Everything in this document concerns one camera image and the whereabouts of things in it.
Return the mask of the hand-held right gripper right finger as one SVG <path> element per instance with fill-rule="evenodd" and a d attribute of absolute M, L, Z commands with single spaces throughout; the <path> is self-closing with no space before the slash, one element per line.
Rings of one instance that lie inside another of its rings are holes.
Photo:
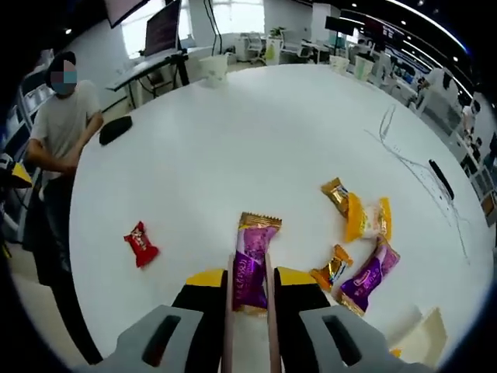
<path fill-rule="evenodd" d="M 428 372 L 388 349 L 384 335 L 342 305 L 331 305 L 308 273 L 276 267 L 274 300 L 286 372 Z"/>

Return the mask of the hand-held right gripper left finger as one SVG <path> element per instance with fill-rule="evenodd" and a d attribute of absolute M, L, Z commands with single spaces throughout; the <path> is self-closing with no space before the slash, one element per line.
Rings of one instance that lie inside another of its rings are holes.
<path fill-rule="evenodd" d="M 228 272 L 189 277 L 171 306 L 160 305 L 123 331 L 116 349 L 74 372 L 216 372 L 223 354 Z"/>

